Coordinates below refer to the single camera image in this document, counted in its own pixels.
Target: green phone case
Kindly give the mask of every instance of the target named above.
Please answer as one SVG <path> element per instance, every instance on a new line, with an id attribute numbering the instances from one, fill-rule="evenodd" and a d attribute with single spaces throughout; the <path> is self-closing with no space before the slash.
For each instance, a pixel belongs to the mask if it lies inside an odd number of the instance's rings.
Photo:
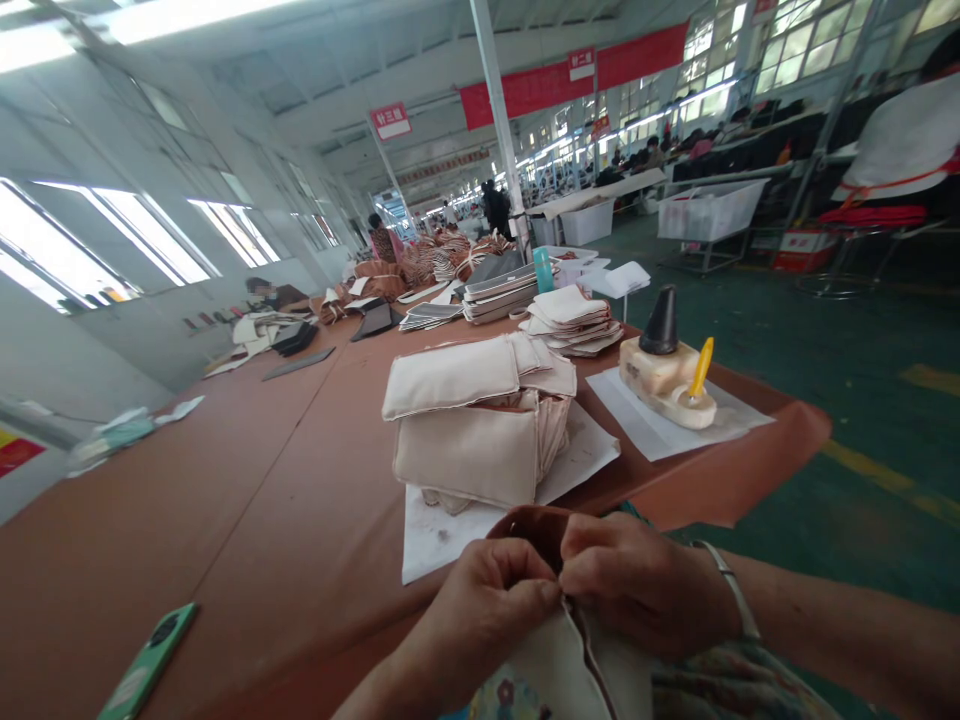
<path id="1" fill-rule="evenodd" d="M 140 712 L 196 613 L 190 603 L 160 619 L 97 720 L 128 720 Z"/>

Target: red cushion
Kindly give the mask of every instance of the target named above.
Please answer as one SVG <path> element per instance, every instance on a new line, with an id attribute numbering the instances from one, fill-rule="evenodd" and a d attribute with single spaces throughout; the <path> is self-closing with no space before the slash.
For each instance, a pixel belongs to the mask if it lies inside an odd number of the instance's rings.
<path id="1" fill-rule="evenodd" d="M 923 205 L 893 205 L 890 207 L 860 206 L 837 208 L 820 216 L 820 222 L 853 227 L 912 227 L 927 221 Z"/>

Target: green floor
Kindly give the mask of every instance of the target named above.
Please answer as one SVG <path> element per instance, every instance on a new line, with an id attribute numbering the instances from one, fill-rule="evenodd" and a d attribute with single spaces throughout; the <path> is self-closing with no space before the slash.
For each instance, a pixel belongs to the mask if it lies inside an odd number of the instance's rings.
<path id="1" fill-rule="evenodd" d="M 642 328 L 656 288 L 675 284 L 685 342 L 714 336 L 715 362 L 824 409 L 833 440 L 867 458 L 855 471 L 821 453 L 736 529 L 697 526 L 682 537 L 960 612 L 960 397 L 899 377 L 916 364 L 960 373 L 960 297 L 933 287 L 946 264 L 956 276 L 945 256 L 960 243 L 904 248 L 888 275 L 914 285 L 838 302 L 795 292 L 792 275 L 735 267 L 701 280 L 658 268 L 677 244 L 656 228 L 655 216 L 616 218 L 613 235 L 588 246 L 610 267 L 637 260 L 653 276 L 631 299 L 630 323 Z M 876 717 L 805 677 L 844 717 Z"/>

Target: yellow brush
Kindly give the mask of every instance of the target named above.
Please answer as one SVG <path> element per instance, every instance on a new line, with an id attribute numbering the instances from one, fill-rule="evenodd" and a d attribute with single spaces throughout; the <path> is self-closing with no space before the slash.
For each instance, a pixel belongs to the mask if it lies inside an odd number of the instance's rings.
<path id="1" fill-rule="evenodd" d="M 697 374 L 694 375 L 693 385 L 690 386 L 690 397 L 703 395 L 703 383 L 707 380 L 707 370 L 710 369 L 710 360 L 713 358 L 713 338 L 707 338 L 700 351 L 697 361 Z"/>

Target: orange table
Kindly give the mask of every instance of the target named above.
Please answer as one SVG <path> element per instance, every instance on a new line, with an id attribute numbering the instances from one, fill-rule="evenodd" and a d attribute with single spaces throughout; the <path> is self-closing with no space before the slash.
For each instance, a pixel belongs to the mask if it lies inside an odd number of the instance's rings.
<path id="1" fill-rule="evenodd" d="M 404 490 L 380 419 L 393 358 L 514 329 L 395 330 L 350 344 L 323 328 L 323 363 L 261 383 L 273 354 L 199 384 L 207 399 L 96 471 L 61 483 L 0 528 L 0 715 L 93 717 L 164 612 L 197 619 L 144 718 L 329 714 L 403 637 L 445 575 L 400 582 Z M 635 335 L 631 330 L 628 336 Z M 713 366 L 710 379 L 778 422 L 647 462 L 585 382 L 617 353 L 578 360 L 578 402 L 622 456 L 558 504 L 626 499 L 662 526 L 731 524 L 829 435 L 818 410 Z"/>

